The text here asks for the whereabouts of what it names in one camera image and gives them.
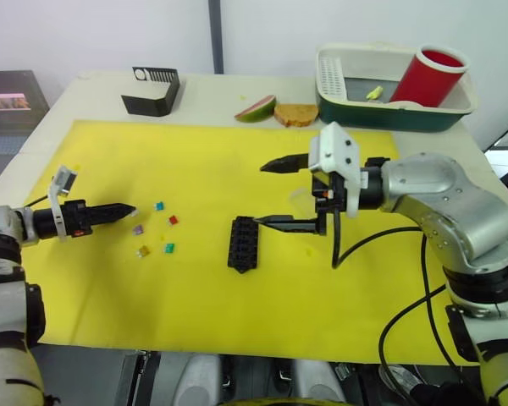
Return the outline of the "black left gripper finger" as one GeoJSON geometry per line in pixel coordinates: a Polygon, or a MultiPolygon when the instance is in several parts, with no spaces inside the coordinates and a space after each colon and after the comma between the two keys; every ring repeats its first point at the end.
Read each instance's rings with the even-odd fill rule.
{"type": "Polygon", "coordinates": [[[135,211],[135,207],[124,203],[112,203],[92,207],[92,212],[98,216],[128,216],[135,211]]]}
{"type": "Polygon", "coordinates": [[[93,225],[96,226],[117,222],[118,220],[127,217],[128,215],[129,215],[128,212],[118,212],[118,211],[94,212],[93,225]]]}

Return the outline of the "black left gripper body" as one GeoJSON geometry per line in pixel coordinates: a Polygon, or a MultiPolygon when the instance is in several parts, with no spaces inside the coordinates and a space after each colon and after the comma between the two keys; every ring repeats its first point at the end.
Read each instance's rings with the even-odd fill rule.
{"type": "Polygon", "coordinates": [[[67,236],[78,238],[93,233],[85,200],[65,201],[63,203],[63,219],[67,236]]]}

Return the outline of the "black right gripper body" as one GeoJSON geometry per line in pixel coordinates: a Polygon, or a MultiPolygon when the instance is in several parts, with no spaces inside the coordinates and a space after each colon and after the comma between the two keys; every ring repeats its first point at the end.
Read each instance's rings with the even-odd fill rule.
{"type": "Polygon", "coordinates": [[[312,175],[312,196],[315,212],[346,212],[345,179],[336,172],[315,172],[312,175]]]}

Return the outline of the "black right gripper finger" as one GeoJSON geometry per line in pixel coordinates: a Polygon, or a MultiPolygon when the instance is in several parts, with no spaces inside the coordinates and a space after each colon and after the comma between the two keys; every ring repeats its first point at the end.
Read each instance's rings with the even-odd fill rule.
{"type": "Polygon", "coordinates": [[[295,219],[291,215],[270,215],[257,217],[254,222],[284,233],[312,233],[325,235],[327,232],[327,215],[318,214],[311,219],[295,219]]]}
{"type": "Polygon", "coordinates": [[[267,173],[298,173],[308,168],[308,154],[294,154],[275,158],[260,167],[261,172],[267,173]]]}

